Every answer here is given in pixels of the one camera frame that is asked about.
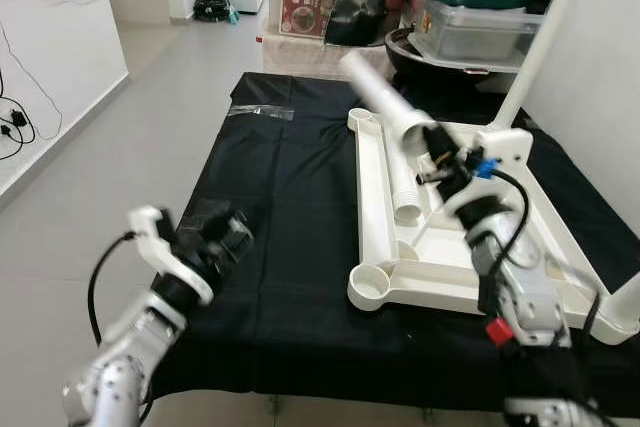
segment label on box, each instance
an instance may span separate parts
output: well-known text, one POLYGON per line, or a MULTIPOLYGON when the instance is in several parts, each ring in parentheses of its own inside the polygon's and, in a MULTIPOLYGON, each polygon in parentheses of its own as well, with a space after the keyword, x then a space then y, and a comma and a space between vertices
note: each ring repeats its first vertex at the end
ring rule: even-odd
POLYGON ((282 0, 280 33, 323 39, 336 0, 282 0))

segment black cloth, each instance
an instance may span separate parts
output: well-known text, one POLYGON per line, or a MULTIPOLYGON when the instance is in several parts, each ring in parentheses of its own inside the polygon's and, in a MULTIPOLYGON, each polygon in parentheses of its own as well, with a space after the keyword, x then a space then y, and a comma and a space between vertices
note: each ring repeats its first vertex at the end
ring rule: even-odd
MULTIPOLYGON (((487 123, 502 97, 399 85, 441 120, 487 123)), ((403 305, 363 313, 346 298, 358 264, 355 142, 342 82, 245 74, 233 105, 293 108, 293 121, 228 117, 184 217, 189 236, 232 203, 259 217, 256 245, 154 377, 154 394, 222 389, 415 406, 501 410, 498 354, 479 316, 403 305)), ((517 125, 530 126, 520 114, 517 125)), ((530 128, 529 166, 609 289, 638 270, 638 239, 562 149, 530 128)), ((592 393, 640 416, 640 339, 593 340, 592 393)))

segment power cord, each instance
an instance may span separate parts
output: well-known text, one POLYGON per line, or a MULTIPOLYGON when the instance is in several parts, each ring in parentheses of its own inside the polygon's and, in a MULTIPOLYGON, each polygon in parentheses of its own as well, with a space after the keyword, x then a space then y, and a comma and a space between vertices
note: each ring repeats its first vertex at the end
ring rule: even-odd
MULTIPOLYGON (((113 252, 123 242, 129 242, 135 239, 135 237, 136 237, 135 232, 128 231, 122 234, 116 240, 114 240, 111 243, 111 245, 107 247, 107 250, 105 250, 104 253, 100 256, 98 263, 93 268, 93 272, 91 273, 91 278, 89 279, 89 286, 87 288, 87 311, 89 313, 89 323, 91 324, 91 331, 93 332, 93 338, 95 339, 98 347, 100 346, 100 344, 102 344, 102 334, 100 333, 100 326, 98 325, 98 319, 96 317, 96 305, 95 305, 95 291, 96 291, 96 283, 98 281, 98 276, 100 275, 100 271, 102 270, 102 267, 104 266, 107 259, 111 256, 111 254, 113 254, 113 252)), ((147 401, 147 405, 145 406, 144 411, 140 416, 140 425, 142 425, 144 421, 147 420, 147 417, 149 417, 149 413, 153 408, 153 393, 151 391, 151 384, 149 384, 148 398, 149 400, 147 401)))
MULTIPOLYGON (((0 100, 7 100, 9 102, 13 102, 14 104, 16 104, 18 107, 20 107, 20 109, 22 110, 22 112, 24 113, 24 115, 26 116, 26 112, 24 111, 24 109, 22 108, 22 106, 16 102, 15 100, 9 98, 9 97, 5 97, 4 96, 4 78, 2 77, 2 70, 0 69, 0 100)), ((20 130, 20 125, 18 125, 20 122, 20 119, 22 114, 16 110, 12 110, 11 111, 11 120, 9 119, 5 119, 3 117, 0 117, 0 121, 4 122, 7 125, 2 125, 0 126, 0 137, 8 137, 9 139, 11 139, 13 142, 15 142, 16 144, 18 144, 18 148, 16 150, 14 150, 13 152, 11 152, 8 155, 2 156, 0 157, 0 160, 6 160, 9 159, 15 155, 18 155, 18 153, 22 150, 22 147, 24 146, 24 144, 29 144, 31 142, 34 141, 35 139, 35 132, 33 131, 33 125, 29 124, 31 126, 31 131, 32 131, 32 138, 30 141, 25 141, 24 137, 22 135, 22 131, 20 130), (20 140, 14 138, 11 135, 11 128, 15 129, 18 132, 18 135, 20 136, 20 140)), ((24 124, 22 124, 22 126, 27 125, 27 120, 24 119, 24 124)))
MULTIPOLYGON (((55 139, 59 134, 60 134, 60 130, 62 129, 62 112, 60 111, 60 109, 58 109, 58 106, 56 105, 55 100, 53 100, 53 98, 47 93, 47 91, 42 87, 42 85, 40 85, 40 82, 38 82, 38 80, 33 76, 33 74, 31 72, 29 72, 29 70, 27 70, 27 68, 24 66, 24 64, 22 63, 22 61, 20 60, 20 58, 18 58, 18 56, 13 52, 13 50, 11 49, 11 43, 9 42, 9 39, 7 38, 7 32, 4 29, 4 25, 2 24, 2 22, 0 22, 0 31, 2 31, 2 37, 4 38, 5 43, 7 44, 7 50, 9 52, 9 55, 11 57, 13 57, 13 60, 16 61, 16 63, 18 64, 18 66, 20 67, 20 69, 22 69, 22 71, 31 79, 31 81, 38 87, 38 89, 40 90, 40 92, 42 93, 43 96, 45 96, 49 102, 51 103, 51 106, 53 107, 53 110, 55 110, 57 116, 58 116, 58 125, 56 127, 56 132, 50 136, 50 137, 45 137, 40 133, 40 130, 37 127, 34 127, 34 125, 31 123, 31 121, 29 120, 29 124, 31 125, 31 128, 34 129, 34 135, 37 132, 38 137, 40 137, 42 140, 52 140, 55 139)), ((2 89, 0 90, 0 98, 4 98, 7 99, 6 97, 3 97, 3 93, 4 93, 4 83, 2 84, 2 89)), ((22 107, 22 105, 13 100, 13 99, 8 99, 11 102, 13 102, 14 104, 16 104, 20 110, 22 110, 22 113, 25 115, 25 117, 27 119, 29 119, 29 116, 27 115, 25 109, 22 107)))
POLYGON ((527 194, 527 191, 525 190, 525 188, 522 186, 520 182, 518 182, 514 177, 510 176, 509 174, 502 172, 501 170, 498 170, 498 169, 491 169, 491 175, 494 175, 504 180, 505 182, 508 182, 509 184, 513 185, 517 189, 517 191, 520 193, 520 196, 522 197, 522 201, 524 203, 524 207, 522 209, 522 217, 520 218, 520 222, 518 223, 516 230, 513 231, 513 235, 511 236, 511 239, 509 239, 509 242, 507 242, 504 248, 500 251, 498 258, 495 260, 495 262, 491 266, 491 269, 489 270, 489 278, 493 278, 496 275, 502 262, 504 262, 504 260, 508 258, 509 252, 511 251, 515 243, 518 241, 518 237, 520 237, 520 234, 522 234, 524 227, 527 225, 527 220, 529 219, 529 210, 531 209, 529 195, 527 194))

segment silver metal arm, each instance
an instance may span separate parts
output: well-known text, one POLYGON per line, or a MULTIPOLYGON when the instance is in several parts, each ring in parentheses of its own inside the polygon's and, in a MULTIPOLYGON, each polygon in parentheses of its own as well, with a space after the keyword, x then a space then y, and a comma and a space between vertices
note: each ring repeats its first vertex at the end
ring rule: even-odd
POLYGON ((106 332, 96 358, 63 389, 71 426, 134 427, 151 377, 187 327, 188 315, 213 299, 226 268, 253 242, 240 213, 211 219, 194 245, 177 244, 168 213, 143 207, 130 214, 141 255, 163 274, 106 332))
POLYGON ((185 327, 185 317, 158 295, 140 297, 107 331, 96 359, 65 386, 70 425, 137 426, 151 376, 185 327))

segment red tag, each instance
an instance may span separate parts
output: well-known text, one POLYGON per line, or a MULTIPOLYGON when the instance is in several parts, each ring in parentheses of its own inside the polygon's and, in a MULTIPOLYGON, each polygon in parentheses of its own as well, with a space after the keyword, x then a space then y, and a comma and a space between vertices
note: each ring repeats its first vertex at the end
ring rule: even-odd
POLYGON ((511 330, 509 324, 507 324, 502 317, 498 317, 489 322, 487 324, 486 331, 496 347, 502 347, 511 339, 515 338, 513 330, 511 330))

